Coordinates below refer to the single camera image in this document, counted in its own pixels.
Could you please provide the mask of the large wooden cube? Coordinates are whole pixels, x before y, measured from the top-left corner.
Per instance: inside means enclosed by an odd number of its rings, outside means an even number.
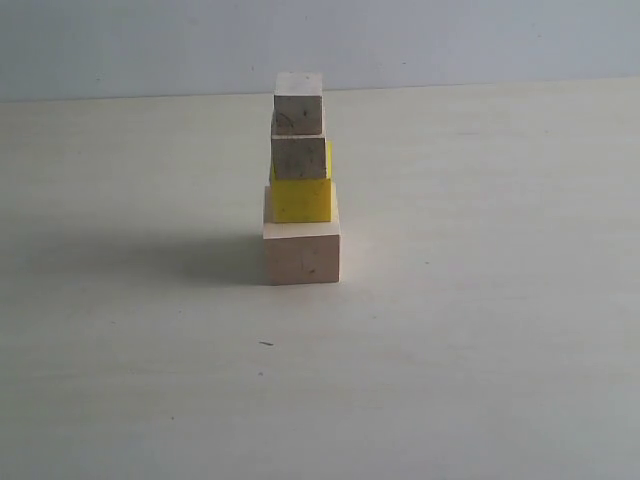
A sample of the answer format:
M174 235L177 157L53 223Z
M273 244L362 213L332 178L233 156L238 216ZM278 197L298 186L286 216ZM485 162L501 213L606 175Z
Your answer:
M271 188L264 189L262 238L272 285L337 283L341 273L341 226L336 186L329 222L276 223Z

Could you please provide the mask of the yellow cube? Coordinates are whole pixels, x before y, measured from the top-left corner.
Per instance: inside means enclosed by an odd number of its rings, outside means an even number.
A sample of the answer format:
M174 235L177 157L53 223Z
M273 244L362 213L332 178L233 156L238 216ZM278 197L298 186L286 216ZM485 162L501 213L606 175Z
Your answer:
M327 176L317 179L278 180L270 165L272 218L276 223L320 223L336 218L336 188L332 178L331 141L327 143Z

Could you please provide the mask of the medium wooden cube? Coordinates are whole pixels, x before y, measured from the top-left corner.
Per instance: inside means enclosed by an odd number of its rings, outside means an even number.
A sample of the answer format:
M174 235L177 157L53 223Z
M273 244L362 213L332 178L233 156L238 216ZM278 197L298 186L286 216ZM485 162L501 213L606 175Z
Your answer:
M276 180L328 178L328 142L326 128L317 134L280 133L276 114L271 122L271 164Z

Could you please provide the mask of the small wooden cube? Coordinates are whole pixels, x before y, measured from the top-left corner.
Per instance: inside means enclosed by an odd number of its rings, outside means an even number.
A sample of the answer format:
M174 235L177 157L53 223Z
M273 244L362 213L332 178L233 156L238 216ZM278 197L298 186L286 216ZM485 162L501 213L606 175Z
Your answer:
M276 77L274 128L278 135L317 135L323 132L321 73L284 71Z

